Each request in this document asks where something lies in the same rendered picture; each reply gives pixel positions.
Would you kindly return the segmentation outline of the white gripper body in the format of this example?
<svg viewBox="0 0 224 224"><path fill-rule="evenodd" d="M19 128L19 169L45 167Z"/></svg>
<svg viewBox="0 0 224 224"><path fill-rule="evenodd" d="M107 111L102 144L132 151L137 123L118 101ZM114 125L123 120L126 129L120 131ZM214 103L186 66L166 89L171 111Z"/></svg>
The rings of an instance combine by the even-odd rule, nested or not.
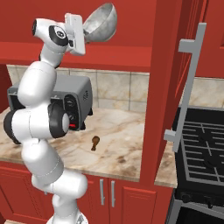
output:
<svg viewBox="0 0 224 224"><path fill-rule="evenodd" d="M67 50L74 55L86 53L82 17L67 13L65 15L66 35L68 38Z"/></svg>

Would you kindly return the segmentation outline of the grey metal bowl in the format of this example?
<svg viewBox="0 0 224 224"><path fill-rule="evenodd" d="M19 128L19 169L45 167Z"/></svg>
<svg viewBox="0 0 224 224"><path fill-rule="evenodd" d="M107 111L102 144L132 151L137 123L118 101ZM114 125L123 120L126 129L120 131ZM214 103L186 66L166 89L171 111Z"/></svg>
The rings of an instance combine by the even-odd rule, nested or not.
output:
<svg viewBox="0 0 224 224"><path fill-rule="evenodd" d="M88 32L87 42L106 42L116 33L117 12L112 3L97 8L84 22L83 29Z"/></svg>

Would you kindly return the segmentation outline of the red open cabinet door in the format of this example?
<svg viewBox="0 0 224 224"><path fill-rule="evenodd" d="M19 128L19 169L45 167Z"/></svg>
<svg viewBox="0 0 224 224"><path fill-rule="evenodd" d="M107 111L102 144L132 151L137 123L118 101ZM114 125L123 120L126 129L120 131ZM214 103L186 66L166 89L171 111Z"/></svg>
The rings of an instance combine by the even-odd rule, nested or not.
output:
<svg viewBox="0 0 224 224"><path fill-rule="evenodd" d="M194 39L206 0L157 0L140 184L154 185L166 141L185 85L191 55L181 39Z"/></svg>

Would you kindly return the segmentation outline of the brown raw chicken drumstick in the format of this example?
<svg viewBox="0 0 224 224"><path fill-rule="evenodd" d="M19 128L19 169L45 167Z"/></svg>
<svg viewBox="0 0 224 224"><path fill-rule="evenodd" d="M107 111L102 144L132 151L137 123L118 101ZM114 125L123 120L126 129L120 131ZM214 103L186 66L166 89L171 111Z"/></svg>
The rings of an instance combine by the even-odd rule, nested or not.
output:
<svg viewBox="0 0 224 224"><path fill-rule="evenodd" d="M92 138L92 148L91 148L91 150L92 151L95 151L96 150L96 145L98 144L100 142L100 138L98 137L98 136L94 136L93 138Z"/></svg>

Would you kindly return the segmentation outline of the red base cabinet door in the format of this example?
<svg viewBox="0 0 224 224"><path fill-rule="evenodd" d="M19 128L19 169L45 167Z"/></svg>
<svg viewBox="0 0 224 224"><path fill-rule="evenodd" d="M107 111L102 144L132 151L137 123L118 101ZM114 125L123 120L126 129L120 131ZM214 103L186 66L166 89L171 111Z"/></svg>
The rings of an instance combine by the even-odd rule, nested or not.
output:
<svg viewBox="0 0 224 224"><path fill-rule="evenodd" d="M23 164L0 161L0 214L4 220L46 224L53 216L52 195L32 185Z"/></svg>
<svg viewBox="0 0 224 224"><path fill-rule="evenodd" d="M100 179L103 179L104 206L101 205ZM87 217L88 224L109 224L109 187L108 179L87 175L87 191L77 200L81 212Z"/></svg>
<svg viewBox="0 0 224 224"><path fill-rule="evenodd" d="M111 206L111 181L115 181L115 207ZM165 224L172 189L144 187L137 182L108 180L110 224Z"/></svg>

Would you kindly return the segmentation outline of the grey toaster oven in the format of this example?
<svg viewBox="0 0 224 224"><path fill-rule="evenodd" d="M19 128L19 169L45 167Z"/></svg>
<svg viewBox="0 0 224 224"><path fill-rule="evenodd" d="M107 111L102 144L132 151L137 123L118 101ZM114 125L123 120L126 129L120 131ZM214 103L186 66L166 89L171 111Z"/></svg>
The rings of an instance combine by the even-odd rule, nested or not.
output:
<svg viewBox="0 0 224 224"><path fill-rule="evenodd" d="M59 138L68 130L84 130L93 114L91 81L84 76L58 75L54 70L27 70L7 90L10 112L3 120L15 141Z"/></svg>

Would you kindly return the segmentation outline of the black stove with grates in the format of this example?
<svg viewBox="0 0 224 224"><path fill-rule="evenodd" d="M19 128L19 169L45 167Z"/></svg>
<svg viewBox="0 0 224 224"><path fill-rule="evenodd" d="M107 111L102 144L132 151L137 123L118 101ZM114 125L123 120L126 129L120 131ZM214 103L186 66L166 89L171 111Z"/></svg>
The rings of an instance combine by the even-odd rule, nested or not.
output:
<svg viewBox="0 0 224 224"><path fill-rule="evenodd" d="M210 197L214 206L224 207L223 108L187 109L175 164L178 186L171 202L189 194L190 202L206 204L205 197ZM181 207L176 224L224 224L224 220Z"/></svg>

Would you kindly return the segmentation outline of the red wall cabinet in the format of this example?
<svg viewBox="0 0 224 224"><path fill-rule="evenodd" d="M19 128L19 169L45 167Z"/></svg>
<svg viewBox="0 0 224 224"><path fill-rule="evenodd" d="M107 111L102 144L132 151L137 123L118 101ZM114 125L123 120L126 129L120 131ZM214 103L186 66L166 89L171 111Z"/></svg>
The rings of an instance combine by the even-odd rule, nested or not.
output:
<svg viewBox="0 0 224 224"><path fill-rule="evenodd" d="M30 65L39 58L42 42L32 36L34 19L62 22L68 12L87 18L105 3L117 11L115 35L107 42L86 45L84 56L66 54L61 65L149 71L156 0L0 0L0 63Z"/></svg>
<svg viewBox="0 0 224 224"><path fill-rule="evenodd" d="M224 79L224 0L206 0L202 21L206 32L196 76Z"/></svg>

